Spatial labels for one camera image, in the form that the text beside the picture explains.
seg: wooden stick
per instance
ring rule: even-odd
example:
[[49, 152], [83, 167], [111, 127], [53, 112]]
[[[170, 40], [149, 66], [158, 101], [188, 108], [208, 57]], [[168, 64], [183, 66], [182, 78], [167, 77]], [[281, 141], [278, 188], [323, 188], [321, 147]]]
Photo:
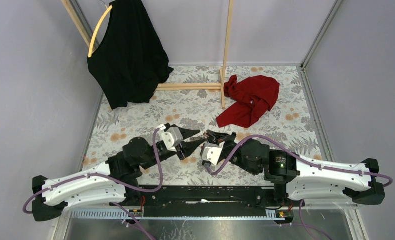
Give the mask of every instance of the wooden stick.
[[90, 40], [90, 47], [88, 48], [88, 57], [89, 57], [89, 58], [92, 57], [92, 54], [93, 54], [93, 46], [95, 45], [96, 37], [98, 36], [99, 29], [101, 28], [102, 23], [104, 22], [106, 16], [109, 14], [109, 12], [110, 12], [111, 10], [112, 10], [112, 5], [110, 5], [110, 6], [106, 9], [105, 13], [104, 13], [103, 16], [100, 18], [99, 22], [98, 22], [97, 25], [96, 25], [96, 28], [94, 29], [93, 36], [91, 37], [91, 40]]
[[77, 27], [79, 34], [81, 34], [82, 36], [82, 39], [84, 39], [85, 44], [87, 44], [87, 47], [90, 47], [91, 39], [89, 37], [89, 34], [87, 34], [87, 31], [84, 28], [84, 25], [81, 23], [81, 20], [78, 17], [77, 12], [74, 10], [74, 7], [71, 4], [70, 0], [62, 0], [62, 4], [63, 6], [65, 6], [66, 11], [68, 12], [69, 16]]
[[226, 79], [227, 70], [227, 58], [229, 57], [229, 45], [230, 45], [230, 32], [232, 29], [232, 18], [233, 18], [233, 5], [235, 0], [230, 0], [228, 4], [228, 19], [227, 19], [227, 33], [225, 35], [225, 47], [224, 47], [224, 62], [222, 63], [221, 73], [221, 107], [226, 108], [226, 100], [224, 96], [224, 81]]
[[157, 91], [179, 91], [179, 90], [220, 90], [219, 86], [181, 86], [181, 87], [157, 87]]
[[183, 87], [221, 87], [221, 83], [162, 83], [158, 88], [183, 88]]

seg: white wall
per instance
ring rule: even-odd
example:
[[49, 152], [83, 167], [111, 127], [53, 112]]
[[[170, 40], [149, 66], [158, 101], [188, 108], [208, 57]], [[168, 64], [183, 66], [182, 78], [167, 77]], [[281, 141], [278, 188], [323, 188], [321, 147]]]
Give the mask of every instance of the white wall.
[[33, 177], [81, 162], [101, 94], [86, 57], [60, 0], [0, 0], [0, 240], [49, 236], [22, 206]]
[[[345, 1], [306, 69], [336, 160], [378, 159], [395, 181], [395, 0]], [[361, 207], [371, 240], [395, 239], [395, 182], [385, 192]]]
[[[94, 29], [99, 0], [77, 0]], [[235, 0], [228, 62], [300, 63], [335, 0]], [[223, 62], [229, 0], [143, 0], [171, 64]], [[108, 24], [98, 33], [102, 40]]]

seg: floral tablecloth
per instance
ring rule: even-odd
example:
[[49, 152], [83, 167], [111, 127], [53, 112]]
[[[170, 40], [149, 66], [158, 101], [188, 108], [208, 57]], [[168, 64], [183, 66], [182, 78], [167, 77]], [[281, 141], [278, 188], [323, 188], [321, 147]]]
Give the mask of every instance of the floral tablecloth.
[[[219, 83], [219, 66], [175, 66], [168, 83]], [[229, 125], [218, 128], [216, 117], [221, 109], [219, 90], [157, 91], [150, 103], [129, 103], [128, 107], [112, 110], [104, 97], [94, 126], [83, 168], [89, 169], [122, 151], [135, 137], [152, 144], [155, 127], [170, 123], [186, 129], [237, 133], [237, 141], [253, 135], [265, 135], [292, 151], [321, 159], [321, 153], [310, 117], [301, 80], [295, 66], [229, 66], [227, 76], [237, 75], [238, 81], [263, 75], [280, 83], [280, 94], [274, 108], [249, 128]], [[235, 101], [226, 97], [228, 108]], [[202, 166], [200, 149], [180, 161], [172, 157], [162, 162], [164, 185], [258, 186], [271, 184], [262, 174], [252, 176], [237, 166], [228, 164], [217, 176], [210, 176]], [[156, 166], [142, 169], [138, 179], [142, 185], [159, 184]]]

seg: red cloth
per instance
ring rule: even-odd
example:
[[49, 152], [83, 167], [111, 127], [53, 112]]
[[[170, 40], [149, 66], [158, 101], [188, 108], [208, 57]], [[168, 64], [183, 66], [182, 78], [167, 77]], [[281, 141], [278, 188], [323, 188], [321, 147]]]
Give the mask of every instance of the red cloth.
[[272, 77], [253, 76], [237, 83], [237, 75], [224, 84], [224, 93], [237, 102], [216, 118], [218, 127], [254, 125], [279, 98], [280, 83]]

